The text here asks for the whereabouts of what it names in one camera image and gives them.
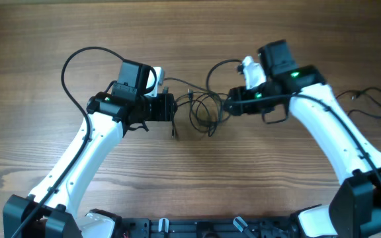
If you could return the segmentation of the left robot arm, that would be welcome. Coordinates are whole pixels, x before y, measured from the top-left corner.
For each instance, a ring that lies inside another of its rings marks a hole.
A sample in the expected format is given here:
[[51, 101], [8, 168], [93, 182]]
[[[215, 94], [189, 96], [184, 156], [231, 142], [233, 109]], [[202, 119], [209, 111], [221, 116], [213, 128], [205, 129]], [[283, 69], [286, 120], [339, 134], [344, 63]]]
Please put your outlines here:
[[23, 198], [12, 195], [3, 208], [5, 237], [121, 237], [122, 218], [77, 211], [106, 156], [126, 132], [147, 129], [147, 121], [168, 122], [177, 107], [171, 93], [158, 93], [165, 72], [130, 60], [118, 79], [91, 97], [83, 123], [48, 175]]

